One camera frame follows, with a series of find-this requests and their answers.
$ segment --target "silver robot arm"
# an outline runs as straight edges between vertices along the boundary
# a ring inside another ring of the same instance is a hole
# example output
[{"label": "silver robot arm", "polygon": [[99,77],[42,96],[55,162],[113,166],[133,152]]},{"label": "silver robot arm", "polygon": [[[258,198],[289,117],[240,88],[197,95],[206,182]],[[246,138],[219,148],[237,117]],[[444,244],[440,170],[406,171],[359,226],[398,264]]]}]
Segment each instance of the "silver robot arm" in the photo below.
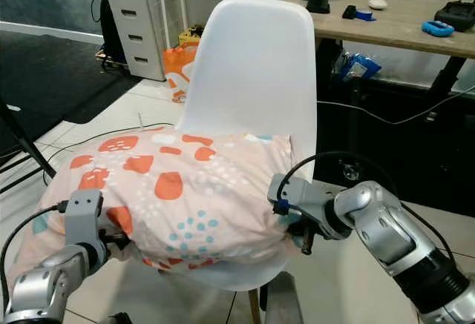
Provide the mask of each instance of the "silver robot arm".
[{"label": "silver robot arm", "polygon": [[68,297],[108,258],[99,239],[99,190],[76,191],[65,212],[66,246],[16,279],[5,323],[62,323]]},{"label": "silver robot arm", "polygon": [[282,200],[284,175],[273,177],[268,199],[274,212],[297,212],[311,254],[313,237],[346,239],[355,231],[375,260],[417,307],[426,324],[475,323],[475,278],[466,277],[409,218],[400,201],[376,182],[363,182],[333,195],[313,181],[291,177]]}]

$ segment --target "white mouse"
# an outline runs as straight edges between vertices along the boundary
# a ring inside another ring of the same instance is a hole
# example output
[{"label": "white mouse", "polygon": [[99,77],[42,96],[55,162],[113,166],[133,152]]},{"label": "white mouse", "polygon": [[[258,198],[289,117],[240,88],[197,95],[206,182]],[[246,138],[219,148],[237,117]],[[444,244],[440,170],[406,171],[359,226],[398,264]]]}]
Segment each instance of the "white mouse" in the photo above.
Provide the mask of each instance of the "white mouse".
[{"label": "white mouse", "polygon": [[387,8],[387,2],[385,0],[368,0],[368,5],[374,10],[384,10]]}]

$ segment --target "chair backrest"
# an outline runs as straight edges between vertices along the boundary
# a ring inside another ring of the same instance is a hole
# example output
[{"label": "chair backrest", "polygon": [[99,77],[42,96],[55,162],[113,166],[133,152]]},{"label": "chair backrest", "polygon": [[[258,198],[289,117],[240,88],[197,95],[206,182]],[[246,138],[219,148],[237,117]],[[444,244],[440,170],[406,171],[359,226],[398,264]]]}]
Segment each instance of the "chair backrest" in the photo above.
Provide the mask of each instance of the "chair backrest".
[{"label": "chair backrest", "polygon": [[[177,128],[290,135],[300,161],[315,153],[316,100],[310,14],[278,0],[224,0],[203,32]],[[307,178],[312,172],[313,164]]]}]

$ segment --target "black device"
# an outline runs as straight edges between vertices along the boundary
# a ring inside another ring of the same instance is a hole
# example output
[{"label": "black device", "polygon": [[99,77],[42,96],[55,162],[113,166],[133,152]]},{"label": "black device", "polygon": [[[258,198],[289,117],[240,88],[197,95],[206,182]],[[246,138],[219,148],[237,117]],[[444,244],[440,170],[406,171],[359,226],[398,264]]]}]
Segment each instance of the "black device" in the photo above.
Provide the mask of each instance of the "black device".
[{"label": "black device", "polygon": [[356,6],[348,5],[341,17],[343,19],[354,19],[356,17]]},{"label": "black device", "polygon": [[328,14],[330,13],[330,4],[328,0],[309,0],[307,10],[311,13]]},{"label": "black device", "polygon": [[449,1],[438,10],[434,20],[453,26],[456,31],[466,31],[475,24],[475,0],[470,2]]}]

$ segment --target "orange bag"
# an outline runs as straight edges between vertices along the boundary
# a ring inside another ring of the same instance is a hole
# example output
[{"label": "orange bag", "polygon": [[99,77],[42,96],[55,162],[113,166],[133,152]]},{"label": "orange bag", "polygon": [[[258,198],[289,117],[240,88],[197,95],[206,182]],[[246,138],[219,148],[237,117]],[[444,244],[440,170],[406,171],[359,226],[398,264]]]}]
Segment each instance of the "orange bag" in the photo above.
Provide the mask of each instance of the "orange bag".
[{"label": "orange bag", "polygon": [[197,49],[197,42],[187,42],[163,53],[165,77],[173,90],[171,98],[173,102],[183,103],[185,101]]}]

